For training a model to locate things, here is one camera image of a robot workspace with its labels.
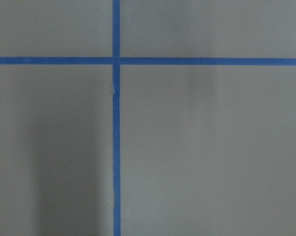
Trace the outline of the blue tape vertical line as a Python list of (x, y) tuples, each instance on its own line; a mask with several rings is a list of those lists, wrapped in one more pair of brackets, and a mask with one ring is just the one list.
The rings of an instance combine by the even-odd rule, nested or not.
[(113, 189), (114, 236), (121, 235), (120, 196), (120, 1), (113, 0)]

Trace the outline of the blue tape horizontal line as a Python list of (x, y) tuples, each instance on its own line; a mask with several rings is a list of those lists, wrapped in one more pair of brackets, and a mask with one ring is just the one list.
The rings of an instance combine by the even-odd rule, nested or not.
[(0, 64), (39, 65), (273, 65), (296, 66), (292, 58), (0, 57)]

